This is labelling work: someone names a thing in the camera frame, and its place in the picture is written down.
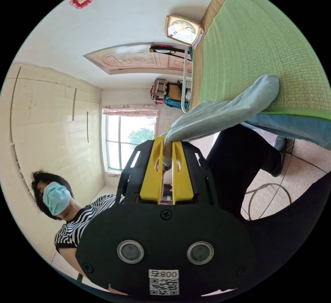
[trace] wall clock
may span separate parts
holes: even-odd
[[[165,25],[166,37],[193,48],[197,46],[203,34],[200,23],[180,16],[167,16]]]

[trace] bed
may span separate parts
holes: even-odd
[[[278,97],[243,124],[331,150],[330,83],[314,50],[285,14],[268,0],[211,0],[202,25],[202,40],[185,52],[193,72],[184,112],[206,100],[232,100],[261,75],[276,74]]]

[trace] light blue towel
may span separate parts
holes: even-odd
[[[249,120],[265,110],[278,96],[279,80],[276,75],[267,74],[238,95],[234,100],[204,101],[178,118],[171,129],[163,133],[163,162],[172,161],[172,142],[194,141]]]

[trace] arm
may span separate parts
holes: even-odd
[[[77,262],[75,256],[76,250],[77,248],[59,248],[59,253],[71,267],[73,267],[78,273],[82,274],[85,278],[87,278],[87,276]],[[108,291],[113,294],[127,295],[125,293],[121,293],[115,289],[112,289],[110,285],[108,286]]]

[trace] green bed mat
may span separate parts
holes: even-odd
[[[202,61],[200,102],[232,100],[261,75],[276,74],[279,95],[262,113],[331,120],[331,87],[317,55],[268,0],[226,0],[205,35]]]

